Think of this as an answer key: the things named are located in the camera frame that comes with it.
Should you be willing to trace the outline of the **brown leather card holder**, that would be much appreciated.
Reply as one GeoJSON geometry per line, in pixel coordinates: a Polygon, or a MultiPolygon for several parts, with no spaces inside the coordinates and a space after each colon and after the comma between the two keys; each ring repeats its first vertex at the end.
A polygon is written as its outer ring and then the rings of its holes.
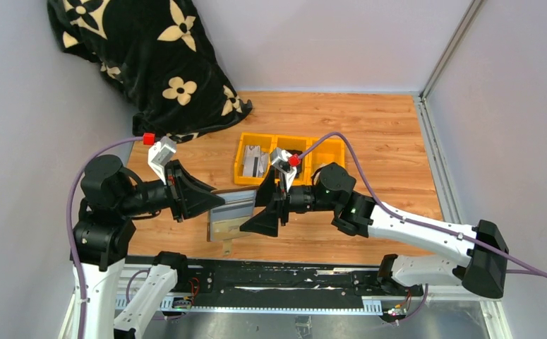
{"type": "Polygon", "coordinates": [[[251,235],[248,232],[242,232],[240,226],[254,215],[257,188],[257,186],[243,186],[215,192],[224,199],[224,204],[213,208],[208,213],[207,240],[222,244],[223,257],[232,254],[235,239],[251,235]]]}

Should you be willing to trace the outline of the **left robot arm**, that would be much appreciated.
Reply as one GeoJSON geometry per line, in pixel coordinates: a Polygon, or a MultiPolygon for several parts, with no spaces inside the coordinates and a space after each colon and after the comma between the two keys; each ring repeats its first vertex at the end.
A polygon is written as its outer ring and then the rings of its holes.
{"type": "Polygon", "coordinates": [[[143,182],[115,155],[93,158],[83,170],[78,222],[73,227],[75,253],[84,278],[76,283],[85,323],[73,328],[82,338],[141,338],[171,292],[200,290],[185,255],[161,251],[154,257],[145,282],[124,310],[115,312],[119,279],[136,231],[134,220],[172,212],[177,222],[224,205],[214,187],[192,177],[178,160],[165,166],[165,179],[143,182]]]}

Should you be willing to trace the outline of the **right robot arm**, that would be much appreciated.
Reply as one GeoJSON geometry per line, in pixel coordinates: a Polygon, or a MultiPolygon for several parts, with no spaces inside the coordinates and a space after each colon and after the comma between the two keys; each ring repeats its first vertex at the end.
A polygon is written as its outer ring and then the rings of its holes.
{"type": "Polygon", "coordinates": [[[277,237],[290,213],[331,211],[332,225],[349,236],[390,239],[426,251],[427,256],[388,254],[377,275],[381,292],[394,295],[415,285],[462,286],[489,299],[504,295],[507,244],[491,221],[476,225],[433,220],[407,213],[355,191],[355,178],[333,162],[318,169],[310,185],[285,187],[270,171],[258,187],[263,210],[240,226],[242,232],[277,237]]]}

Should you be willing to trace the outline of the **silver cards pile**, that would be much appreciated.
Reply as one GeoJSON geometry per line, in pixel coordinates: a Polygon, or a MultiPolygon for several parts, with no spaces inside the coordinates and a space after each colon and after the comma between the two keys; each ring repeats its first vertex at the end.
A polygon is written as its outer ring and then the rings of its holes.
{"type": "Polygon", "coordinates": [[[259,145],[246,145],[243,157],[243,177],[263,177],[268,167],[269,154],[259,145]]]}

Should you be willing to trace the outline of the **yellow bin left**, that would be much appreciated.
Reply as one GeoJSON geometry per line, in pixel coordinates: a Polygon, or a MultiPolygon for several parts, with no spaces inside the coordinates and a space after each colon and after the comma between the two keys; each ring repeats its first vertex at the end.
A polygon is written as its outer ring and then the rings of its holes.
{"type": "Polygon", "coordinates": [[[273,134],[242,132],[234,161],[234,183],[259,185],[267,174],[269,153],[274,145],[273,134]]]}

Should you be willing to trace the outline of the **yellow bin right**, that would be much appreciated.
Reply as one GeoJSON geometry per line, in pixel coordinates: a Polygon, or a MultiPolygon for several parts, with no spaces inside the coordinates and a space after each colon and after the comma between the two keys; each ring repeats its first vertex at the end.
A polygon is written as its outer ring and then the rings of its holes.
{"type": "Polygon", "coordinates": [[[329,138],[323,141],[307,155],[307,164],[311,166],[309,178],[314,175],[316,170],[332,162],[345,167],[345,153],[346,146],[342,139],[329,138]]]}

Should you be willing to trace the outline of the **black floral blanket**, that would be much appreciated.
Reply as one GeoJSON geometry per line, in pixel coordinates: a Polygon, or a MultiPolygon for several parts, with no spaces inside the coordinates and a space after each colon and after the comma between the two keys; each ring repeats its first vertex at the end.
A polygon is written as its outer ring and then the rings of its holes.
{"type": "Polygon", "coordinates": [[[224,74],[192,1],[56,0],[47,14],[60,50],[96,64],[136,108],[134,136],[184,143],[253,109],[224,74]]]}

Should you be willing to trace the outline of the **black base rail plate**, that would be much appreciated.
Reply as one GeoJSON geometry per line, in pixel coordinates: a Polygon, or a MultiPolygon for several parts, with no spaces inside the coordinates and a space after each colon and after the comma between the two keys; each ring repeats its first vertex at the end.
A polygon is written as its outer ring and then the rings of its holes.
{"type": "Polygon", "coordinates": [[[191,258],[173,293],[195,307],[233,309],[361,309],[364,297],[420,297],[422,286],[387,287],[377,266],[191,258]]]}

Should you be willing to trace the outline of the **aluminium frame post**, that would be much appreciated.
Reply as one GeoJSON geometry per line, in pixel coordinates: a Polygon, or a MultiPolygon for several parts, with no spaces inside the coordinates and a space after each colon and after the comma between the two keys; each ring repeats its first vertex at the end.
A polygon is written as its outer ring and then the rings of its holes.
{"type": "Polygon", "coordinates": [[[440,58],[435,64],[435,67],[426,81],[425,86],[419,93],[419,97],[422,101],[426,100],[426,98],[433,92],[433,89],[437,85],[443,71],[450,63],[454,53],[457,51],[457,48],[464,39],[464,36],[467,34],[470,26],[475,21],[485,2],[485,0],[472,0],[469,2],[464,15],[460,19],[455,31],[444,48],[443,53],[440,55],[440,58]]]}

